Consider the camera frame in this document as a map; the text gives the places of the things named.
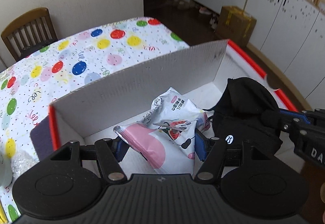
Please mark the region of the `person right hand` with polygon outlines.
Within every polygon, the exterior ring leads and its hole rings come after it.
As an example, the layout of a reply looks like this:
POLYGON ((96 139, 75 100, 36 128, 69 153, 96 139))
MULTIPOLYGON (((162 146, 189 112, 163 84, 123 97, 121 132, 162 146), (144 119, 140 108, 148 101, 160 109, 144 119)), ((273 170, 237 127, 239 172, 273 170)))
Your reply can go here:
POLYGON ((322 202, 325 203, 325 182, 321 185, 320 197, 321 197, 322 202))

